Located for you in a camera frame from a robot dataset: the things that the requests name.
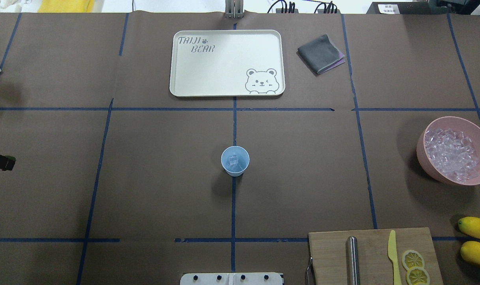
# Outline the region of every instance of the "folded cloth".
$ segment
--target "folded cloth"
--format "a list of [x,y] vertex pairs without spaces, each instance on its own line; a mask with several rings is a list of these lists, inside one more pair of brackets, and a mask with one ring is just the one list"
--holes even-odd
[[298,47],[298,53],[316,74],[326,72],[345,62],[343,53],[336,48],[327,34]]
[[39,13],[90,13],[94,0],[43,0]]

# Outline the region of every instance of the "bowl of ice cubes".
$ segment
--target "bowl of ice cubes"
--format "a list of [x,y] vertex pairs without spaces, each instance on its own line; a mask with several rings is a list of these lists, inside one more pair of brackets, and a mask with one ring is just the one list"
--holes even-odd
[[434,179],[453,185],[480,184],[480,128],[459,117],[432,121],[417,143],[417,159]]

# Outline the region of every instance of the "yellow cloth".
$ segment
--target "yellow cloth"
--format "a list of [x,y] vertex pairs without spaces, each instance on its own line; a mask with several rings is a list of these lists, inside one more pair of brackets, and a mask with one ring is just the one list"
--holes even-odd
[[43,0],[39,13],[90,13],[94,0]]

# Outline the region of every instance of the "bear face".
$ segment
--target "bear face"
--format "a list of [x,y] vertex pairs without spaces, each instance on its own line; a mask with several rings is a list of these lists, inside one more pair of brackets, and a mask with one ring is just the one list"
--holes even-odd
[[257,72],[251,68],[247,70],[248,79],[245,88],[250,94],[275,94],[279,87],[276,75],[277,72],[273,68],[265,72]]

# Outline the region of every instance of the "lemon slice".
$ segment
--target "lemon slice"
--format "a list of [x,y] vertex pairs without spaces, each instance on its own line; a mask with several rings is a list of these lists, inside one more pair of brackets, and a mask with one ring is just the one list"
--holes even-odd
[[413,251],[412,249],[405,251],[402,254],[401,263],[407,271],[415,266],[423,268],[425,267],[425,260],[423,259],[423,256],[419,252]]
[[407,271],[406,275],[408,285],[416,285],[417,283],[424,283],[430,285],[430,275],[423,267],[412,267]]

